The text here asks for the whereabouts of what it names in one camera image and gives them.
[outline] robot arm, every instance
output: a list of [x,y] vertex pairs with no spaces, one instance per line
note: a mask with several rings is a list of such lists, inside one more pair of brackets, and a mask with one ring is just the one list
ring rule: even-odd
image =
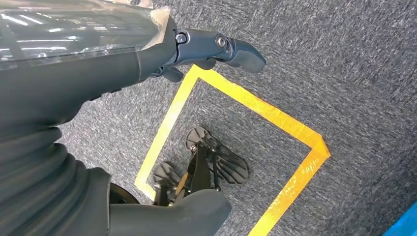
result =
[[[161,24],[148,9],[100,0],[0,0],[0,9],[2,235],[102,236],[117,227],[110,175],[54,144],[54,126],[84,102],[148,77],[179,81],[181,64],[211,69],[219,61],[250,72],[265,65],[248,43],[178,29],[169,16]],[[206,226],[215,232],[221,222]]]

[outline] yellow tape square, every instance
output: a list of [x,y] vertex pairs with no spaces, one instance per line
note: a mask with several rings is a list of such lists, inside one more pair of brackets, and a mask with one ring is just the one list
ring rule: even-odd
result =
[[311,148],[311,151],[299,165],[293,176],[249,233],[250,236],[265,236],[272,230],[325,160],[330,157],[330,152],[320,134],[278,108],[257,98],[239,85],[228,81],[213,70],[203,70],[194,65],[185,75],[138,172],[135,185],[148,198],[152,200],[155,198],[155,190],[147,184],[148,176],[199,78]]

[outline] black wheel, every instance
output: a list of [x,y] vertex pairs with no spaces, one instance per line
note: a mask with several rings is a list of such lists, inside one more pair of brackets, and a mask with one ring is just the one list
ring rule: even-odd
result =
[[136,198],[130,194],[126,189],[117,184],[110,183],[109,193],[110,204],[140,204]]

